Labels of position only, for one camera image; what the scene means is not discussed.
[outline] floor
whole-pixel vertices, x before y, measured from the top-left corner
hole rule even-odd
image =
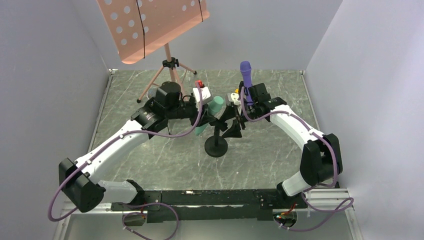
[[[239,70],[197,70],[187,72],[184,87],[190,90],[195,80],[202,80],[214,96],[224,97],[239,86]],[[117,132],[142,103],[136,98],[156,73],[155,70],[115,72],[100,117],[93,147]],[[178,74],[183,78],[184,71]],[[167,70],[156,83],[169,81]],[[312,107],[299,71],[253,70],[253,84],[265,83],[271,97],[281,97],[294,112],[316,128]],[[191,127],[188,120],[173,120],[172,134]],[[206,139],[213,135],[208,126],[200,136],[194,133],[181,138],[155,136],[136,147],[117,162],[103,178],[106,181],[132,179],[145,190],[212,190],[275,188],[299,170],[301,149],[280,128],[262,120],[246,123],[243,138],[228,138],[226,155],[213,158],[204,150]]]

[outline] tripod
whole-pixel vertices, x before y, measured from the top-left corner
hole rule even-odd
[[[171,57],[171,51],[170,51],[169,43],[165,44],[163,47],[165,48],[166,60],[162,61],[162,66],[159,68],[159,70],[156,72],[156,74],[153,76],[153,78],[148,83],[147,87],[141,93],[140,97],[137,99],[137,103],[141,103],[143,97],[146,95],[147,91],[149,90],[149,88],[153,84],[157,86],[157,84],[155,84],[155,80],[158,78],[159,74],[161,74],[161,72],[162,72],[162,70],[164,70],[164,68],[169,68],[169,75],[171,77],[171,82],[176,81],[181,86],[181,93],[182,93],[183,96],[186,95],[186,93],[184,91],[183,83],[181,82],[180,77],[178,76],[177,67],[181,66],[181,67],[185,68],[186,70],[192,72],[194,75],[198,74],[197,71],[195,71],[195,70],[189,68],[188,66],[180,63],[178,61],[178,59],[176,59],[175,57]]]

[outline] tripod clamp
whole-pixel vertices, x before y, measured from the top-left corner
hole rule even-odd
[[[162,61],[162,66],[164,68],[170,68],[170,69],[174,69],[176,68],[175,66],[179,67],[180,63],[178,63],[178,59],[176,59],[175,57],[171,57],[171,61],[168,60],[163,60]]]

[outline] gray wall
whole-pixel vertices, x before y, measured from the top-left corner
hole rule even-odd
[[[123,64],[97,2],[72,1],[108,68],[161,66],[163,48],[135,64]],[[341,2],[208,0],[210,17],[171,41],[171,53],[194,69],[238,69],[249,60],[257,69],[304,70]]]
[[[58,164],[87,152],[108,75],[72,2],[0,1],[0,239],[53,237]]]
[[[344,0],[306,69],[365,239],[424,239],[424,2]]]

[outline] round black base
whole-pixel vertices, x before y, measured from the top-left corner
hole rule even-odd
[[[204,142],[204,150],[209,156],[219,158],[227,152],[228,143],[222,136],[218,136],[218,145],[215,146],[215,137],[211,136]]]

